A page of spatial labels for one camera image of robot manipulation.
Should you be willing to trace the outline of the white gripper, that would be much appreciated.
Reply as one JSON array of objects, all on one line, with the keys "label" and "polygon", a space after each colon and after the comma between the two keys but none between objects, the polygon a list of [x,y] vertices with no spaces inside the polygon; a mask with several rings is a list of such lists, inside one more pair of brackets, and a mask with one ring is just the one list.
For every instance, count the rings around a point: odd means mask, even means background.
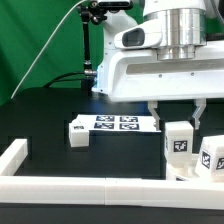
[{"label": "white gripper", "polygon": [[194,129],[206,99],[224,97],[224,41],[210,41],[191,47],[179,58],[159,57],[167,52],[159,47],[160,32],[150,33],[138,27],[114,37],[117,52],[107,70],[107,94],[114,102],[149,101],[148,110],[160,130],[157,101],[194,99]]}]

